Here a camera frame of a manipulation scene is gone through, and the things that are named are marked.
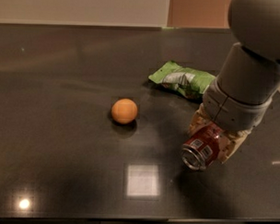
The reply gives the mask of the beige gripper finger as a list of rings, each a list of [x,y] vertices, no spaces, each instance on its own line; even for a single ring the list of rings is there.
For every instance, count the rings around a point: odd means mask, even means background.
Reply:
[[[192,116],[192,120],[188,128],[189,135],[193,136],[201,128],[208,126],[211,122],[212,119],[205,111],[204,105],[200,104],[198,110]]]
[[[220,151],[217,155],[217,159],[220,163],[225,163],[232,155],[234,155],[250,133],[251,130],[222,132],[219,137]]]

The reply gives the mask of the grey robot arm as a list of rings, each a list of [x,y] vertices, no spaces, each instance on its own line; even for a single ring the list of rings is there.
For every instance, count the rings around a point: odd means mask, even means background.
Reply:
[[[231,0],[227,22],[238,42],[189,126],[192,135],[210,123],[223,129],[222,163],[260,124],[280,87],[280,0]]]

